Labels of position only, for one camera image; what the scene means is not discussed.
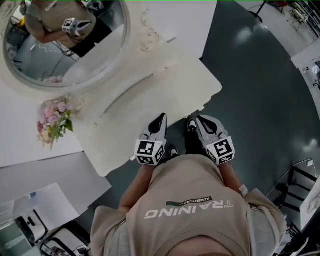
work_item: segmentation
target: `vanity table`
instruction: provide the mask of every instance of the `vanity table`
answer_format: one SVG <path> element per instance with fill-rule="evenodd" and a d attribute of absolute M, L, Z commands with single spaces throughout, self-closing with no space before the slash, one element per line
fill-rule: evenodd
<path fill-rule="evenodd" d="M 111 48 L 100 51 L 104 45 L 102 41 L 66 72 L 59 87 L 19 73 L 8 61 L 6 53 L 0 52 L 0 79 L 21 96 L 42 103 L 74 94 L 83 101 L 83 108 L 73 121 L 76 143 L 79 142 L 80 146 L 74 146 L 71 150 L 83 149 L 100 176 L 106 176 L 133 156 L 135 140 L 150 116 L 166 112 L 168 125 L 171 125 L 202 109 L 222 88 L 198 60 L 204 49 L 216 3 L 193 2 L 186 6 L 177 2 L 164 3 L 167 5 L 167 15 L 164 15 L 165 6 L 156 7 L 159 4 L 147 2 L 145 7 L 142 2 L 121 2 L 125 17 L 123 29 L 119 27 L 119 33 L 114 31 L 104 39 L 106 42 L 112 41 L 114 36 L 120 44 L 110 44 Z M 6 2 L 1 6 L 1 46 L 6 41 L 10 15 L 18 6 L 17 2 Z M 100 54 L 106 52 L 116 55 Z M 99 72 L 88 77 L 88 74 L 97 71 L 93 67 L 98 67 Z M 19 113 L 17 115 L 16 126 L 20 124 Z M 38 113 L 29 115 L 36 120 Z M 30 137 L 31 129 L 36 133 L 35 123 L 33 125 L 26 129 L 27 135 L 22 131 L 12 136 L 11 140 L 18 140 L 20 136 Z M 64 139 L 55 146 L 63 149 L 74 145 L 74 142 L 66 143 Z M 20 155 L 30 155 L 28 148 L 24 146 L 24 152 Z M 36 150 L 39 156 L 33 152 L 33 161 L 43 158 L 41 147 Z"/>

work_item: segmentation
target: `reflected person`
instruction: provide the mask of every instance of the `reflected person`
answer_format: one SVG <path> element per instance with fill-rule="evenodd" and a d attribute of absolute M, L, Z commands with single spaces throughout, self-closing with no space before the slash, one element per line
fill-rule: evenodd
<path fill-rule="evenodd" d="M 73 36 L 62 31 L 70 18 L 92 23 L 80 36 Z M 81 1 L 32 1 L 26 8 L 25 26 L 40 43 L 58 41 L 81 58 L 112 32 Z"/>

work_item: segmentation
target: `beige t-shirt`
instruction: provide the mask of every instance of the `beige t-shirt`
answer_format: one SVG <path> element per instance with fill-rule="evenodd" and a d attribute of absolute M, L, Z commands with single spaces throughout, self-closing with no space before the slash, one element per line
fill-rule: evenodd
<path fill-rule="evenodd" d="M 285 221 L 280 211 L 262 194 L 248 196 L 257 207 L 263 205 L 273 216 L 278 215 L 275 222 L 282 236 Z M 105 245 L 126 221 L 126 227 L 120 227 L 127 229 L 132 255 L 165 256 L 182 241 L 207 236 L 234 256 L 250 256 L 249 208 L 240 194 L 224 185 L 210 159 L 182 155 L 154 170 L 147 193 L 126 215 L 107 208 L 97 210 L 91 230 L 93 255 L 109 255 Z"/>
<path fill-rule="evenodd" d="M 27 9 L 25 26 L 37 38 L 44 28 L 48 32 L 61 31 L 65 20 L 70 18 L 92 22 L 83 31 L 84 35 L 71 38 L 66 34 L 58 40 L 65 47 L 72 48 L 84 40 L 96 25 L 96 17 L 75 1 L 41 1 L 38 5 L 33 2 Z"/>

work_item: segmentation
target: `green leaf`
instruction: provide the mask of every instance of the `green leaf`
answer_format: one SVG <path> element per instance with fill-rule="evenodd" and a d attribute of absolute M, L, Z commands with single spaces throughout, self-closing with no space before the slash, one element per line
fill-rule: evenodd
<path fill-rule="evenodd" d="M 69 131 L 71 131 L 71 132 L 74 131 L 74 127 L 73 127 L 73 125 L 72 125 L 71 120 L 67 120 L 67 121 L 66 121 L 65 127 L 66 127 Z"/>

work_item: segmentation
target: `person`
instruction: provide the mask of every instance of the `person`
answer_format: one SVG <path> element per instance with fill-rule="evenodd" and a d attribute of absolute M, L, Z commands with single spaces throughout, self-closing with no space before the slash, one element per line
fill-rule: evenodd
<path fill-rule="evenodd" d="M 280 210 L 248 193 L 230 162 L 218 167 L 187 123 L 186 155 L 176 148 L 142 165 L 118 210 L 96 209 L 94 256 L 272 256 L 286 232 Z"/>
<path fill-rule="evenodd" d="M 24 9 L 26 29 L 40 43 L 58 41 L 81 58 L 112 32 L 81 1 L 32 1 Z M 80 36 L 70 35 L 62 31 L 62 26 L 71 18 L 91 24 Z"/>

